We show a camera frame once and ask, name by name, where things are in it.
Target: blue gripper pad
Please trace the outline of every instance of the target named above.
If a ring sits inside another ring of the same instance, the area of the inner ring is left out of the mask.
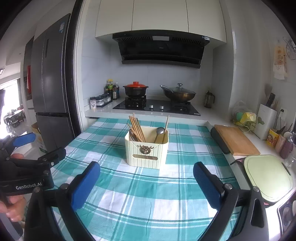
[[[211,181],[212,175],[202,162],[197,162],[193,166],[193,176],[200,186],[210,206],[216,210],[221,207],[222,197]]]
[[[82,180],[80,180],[79,184],[72,192],[71,206],[75,212],[84,205],[87,197],[100,176],[100,172],[100,165],[97,162],[92,161],[82,174],[75,177],[82,177]]]
[[[35,139],[36,139],[35,133],[31,132],[29,134],[16,137],[15,140],[13,141],[13,145],[15,147],[20,147],[20,146],[23,146],[23,145],[26,145],[28,143],[35,141]]]

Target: green and white checkered tablecloth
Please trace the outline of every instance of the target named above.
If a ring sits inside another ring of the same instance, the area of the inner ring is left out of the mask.
[[[77,211],[96,240],[198,240],[216,210],[193,177],[194,163],[201,161],[224,183],[238,187],[221,149],[206,127],[169,123],[166,165],[160,170],[129,166],[124,142],[128,121],[100,118],[73,140],[66,147],[66,158],[52,168],[55,186],[71,182],[96,161],[101,166],[100,177]],[[71,240],[58,210],[55,212],[62,233]],[[235,210],[221,240],[229,237],[238,214]]]

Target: range hood vent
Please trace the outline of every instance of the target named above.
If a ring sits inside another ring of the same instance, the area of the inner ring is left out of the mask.
[[[136,30],[113,34],[123,64],[174,64],[200,68],[208,37],[171,30]]]

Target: wooden cutting board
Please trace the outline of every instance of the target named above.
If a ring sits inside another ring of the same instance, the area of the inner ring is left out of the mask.
[[[238,127],[215,125],[216,130],[234,156],[260,155],[258,149]]]

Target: white countertop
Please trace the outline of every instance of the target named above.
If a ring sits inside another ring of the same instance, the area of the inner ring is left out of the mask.
[[[192,104],[196,110],[201,114],[201,116],[194,115],[184,115],[184,114],[175,114],[175,113],[167,113],[167,112],[152,112],[152,111],[142,111],[142,110],[115,110],[113,107],[118,105],[124,99],[114,100],[109,105],[103,108],[97,108],[96,110],[88,109],[86,110],[85,117],[93,117],[93,118],[127,118],[135,113],[139,120],[145,121],[159,121],[166,122],[166,118],[170,115],[169,122],[171,123],[183,123],[189,125],[198,125],[198,126],[206,126],[209,131],[211,128],[217,125],[226,125],[226,126],[235,126],[231,121],[227,121],[223,119],[215,110],[207,109],[202,106],[197,106]],[[246,137],[254,144],[254,146],[260,151],[261,155],[271,154],[282,160],[282,158],[278,155],[278,153],[271,147],[269,147],[265,141],[260,140],[256,135],[247,132],[244,133]],[[232,154],[225,155],[228,163],[232,163],[236,159],[245,157],[245,156],[233,156]],[[231,165],[231,169],[239,183],[241,189],[250,189],[249,185],[244,178],[238,164]],[[293,189],[280,201],[278,201],[275,205],[266,208],[267,220],[268,220],[268,230],[269,230],[269,240],[277,241],[280,238],[280,224],[279,218],[277,214],[277,209],[281,205],[283,205],[289,197],[296,191],[296,175],[293,170],[289,169],[290,173],[294,178],[294,187]]]

